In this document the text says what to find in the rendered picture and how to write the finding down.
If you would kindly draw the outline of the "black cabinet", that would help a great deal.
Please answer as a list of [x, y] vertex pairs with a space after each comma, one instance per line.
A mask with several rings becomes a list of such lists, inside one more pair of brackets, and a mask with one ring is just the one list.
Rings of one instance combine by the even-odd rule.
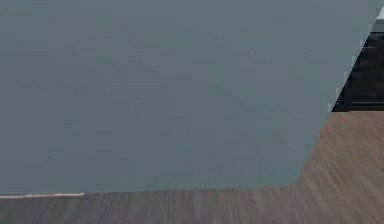
[[384, 111], [384, 19], [375, 22], [332, 111]]

